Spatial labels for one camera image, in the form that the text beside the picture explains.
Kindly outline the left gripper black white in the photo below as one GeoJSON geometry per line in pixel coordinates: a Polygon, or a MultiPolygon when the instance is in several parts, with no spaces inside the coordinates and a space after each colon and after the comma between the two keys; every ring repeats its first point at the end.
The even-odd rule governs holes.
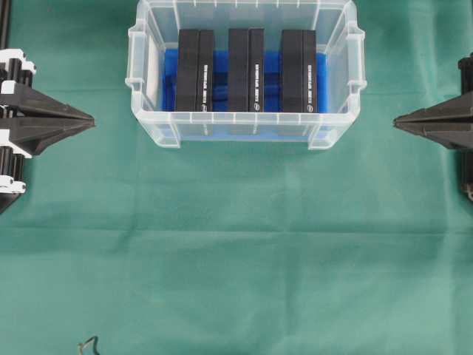
{"type": "Polygon", "coordinates": [[[35,74],[36,66],[22,50],[1,50],[1,94],[7,94],[7,104],[1,104],[2,195],[26,192],[26,159],[95,126],[91,115],[33,89],[35,74]],[[15,109],[47,118],[15,118],[15,109]]]}

